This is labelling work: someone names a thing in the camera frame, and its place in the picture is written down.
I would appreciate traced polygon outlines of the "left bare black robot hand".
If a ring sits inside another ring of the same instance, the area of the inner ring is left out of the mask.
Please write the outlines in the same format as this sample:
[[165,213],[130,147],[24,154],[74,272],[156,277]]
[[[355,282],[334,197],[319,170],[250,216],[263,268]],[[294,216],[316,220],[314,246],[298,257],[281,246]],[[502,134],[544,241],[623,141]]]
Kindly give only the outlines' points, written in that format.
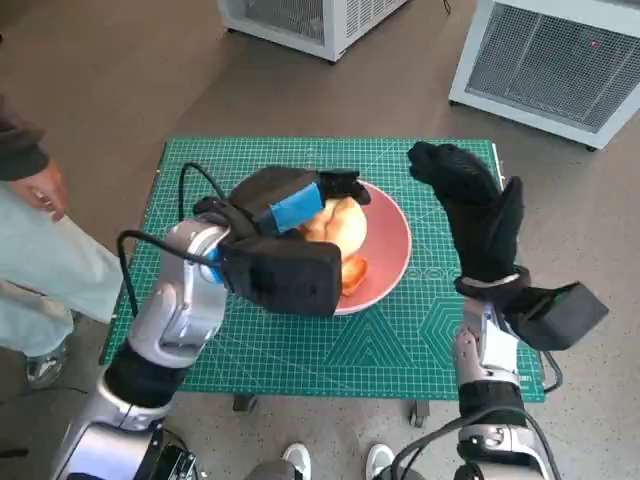
[[276,236],[311,220],[329,200],[352,198],[361,205],[371,197],[350,169],[311,170],[270,165],[244,179],[229,196],[258,234]]

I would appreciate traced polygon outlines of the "right black gloved robot hand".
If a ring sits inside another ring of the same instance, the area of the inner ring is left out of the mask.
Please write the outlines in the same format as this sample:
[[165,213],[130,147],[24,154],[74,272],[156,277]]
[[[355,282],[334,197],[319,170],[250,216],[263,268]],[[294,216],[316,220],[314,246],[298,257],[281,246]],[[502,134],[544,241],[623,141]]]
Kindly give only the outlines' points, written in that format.
[[514,275],[522,180],[514,176],[501,189],[476,155],[453,144],[419,141],[408,158],[411,176],[432,188],[446,212],[462,275],[483,283]]

